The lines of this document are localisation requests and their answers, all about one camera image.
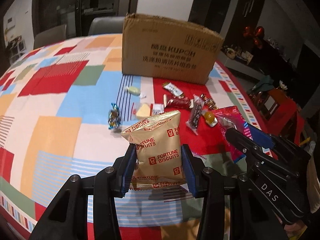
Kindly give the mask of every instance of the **table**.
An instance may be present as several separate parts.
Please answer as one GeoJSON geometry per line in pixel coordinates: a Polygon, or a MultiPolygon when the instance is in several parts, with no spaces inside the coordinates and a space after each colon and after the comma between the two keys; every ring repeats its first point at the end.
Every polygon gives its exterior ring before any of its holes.
{"type": "MultiPolygon", "coordinates": [[[[33,50],[0,79],[0,212],[24,238],[70,175],[95,175],[124,155],[129,143],[108,130],[112,102],[120,106],[123,128],[136,122],[130,114],[133,103],[162,103],[164,80],[122,75],[121,55],[121,34],[74,38],[33,50]],[[129,95],[124,90],[129,85],[147,97],[129,95]]],[[[266,131],[221,63],[214,64],[205,86],[173,83],[187,96],[207,93],[220,108],[237,105],[248,122],[266,131]]],[[[181,111],[181,143],[189,143],[206,166],[223,174],[245,170],[244,160],[233,164],[215,128],[203,121],[199,136],[187,130],[188,115],[181,111]]],[[[123,239],[195,239],[201,208],[202,199],[179,186],[129,191],[116,199],[123,239]]],[[[92,219],[89,196],[89,239],[92,219]]]]}

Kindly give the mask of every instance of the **person's hand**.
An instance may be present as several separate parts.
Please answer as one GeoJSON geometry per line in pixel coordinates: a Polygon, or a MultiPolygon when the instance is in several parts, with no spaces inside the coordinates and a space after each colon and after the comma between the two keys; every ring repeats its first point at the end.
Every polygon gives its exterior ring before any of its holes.
{"type": "Polygon", "coordinates": [[[302,220],[298,220],[292,225],[285,225],[284,230],[288,237],[292,237],[300,235],[306,227],[307,226],[302,222],[302,220]]]}

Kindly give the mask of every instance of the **metal screw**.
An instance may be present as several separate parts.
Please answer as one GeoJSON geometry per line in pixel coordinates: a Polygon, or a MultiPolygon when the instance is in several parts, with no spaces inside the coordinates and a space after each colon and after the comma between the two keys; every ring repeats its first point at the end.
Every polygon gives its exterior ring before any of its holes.
{"type": "Polygon", "coordinates": [[[207,174],[212,173],[213,172],[213,168],[211,167],[204,167],[203,171],[207,174]]]}
{"type": "Polygon", "coordinates": [[[114,167],[106,167],[104,170],[106,173],[113,173],[115,171],[114,167]]]}
{"type": "Polygon", "coordinates": [[[79,179],[79,176],[78,175],[72,175],[71,177],[70,177],[70,180],[72,181],[72,182],[75,182],[75,181],[77,181],[79,179]]]}
{"type": "Polygon", "coordinates": [[[239,175],[239,179],[240,179],[241,181],[247,181],[247,180],[248,180],[248,177],[247,177],[246,175],[244,175],[244,174],[241,174],[241,175],[239,175]]]}

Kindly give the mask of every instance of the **red chef logo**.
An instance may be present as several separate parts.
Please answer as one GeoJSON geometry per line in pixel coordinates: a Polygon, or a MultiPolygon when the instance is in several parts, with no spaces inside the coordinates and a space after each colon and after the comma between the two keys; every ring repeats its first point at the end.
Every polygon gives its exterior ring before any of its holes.
{"type": "Polygon", "coordinates": [[[168,137],[174,136],[173,129],[167,130],[167,133],[168,133],[168,137]]]}
{"type": "Polygon", "coordinates": [[[149,163],[150,163],[150,165],[157,164],[157,162],[156,162],[156,157],[150,157],[150,158],[149,158],[149,163]]]}
{"type": "Polygon", "coordinates": [[[173,174],[174,175],[180,174],[180,168],[179,167],[173,168],[173,174]]]}

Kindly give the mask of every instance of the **blue foil wrapped candy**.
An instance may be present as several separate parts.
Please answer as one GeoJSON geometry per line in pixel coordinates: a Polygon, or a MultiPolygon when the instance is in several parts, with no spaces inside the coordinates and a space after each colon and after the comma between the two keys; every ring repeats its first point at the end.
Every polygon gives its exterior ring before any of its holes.
{"type": "Polygon", "coordinates": [[[111,103],[112,110],[109,112],[109,129],[115,129],[120,126],[120,112],[119,112],[119,106],[115,103],[111,103]]]}

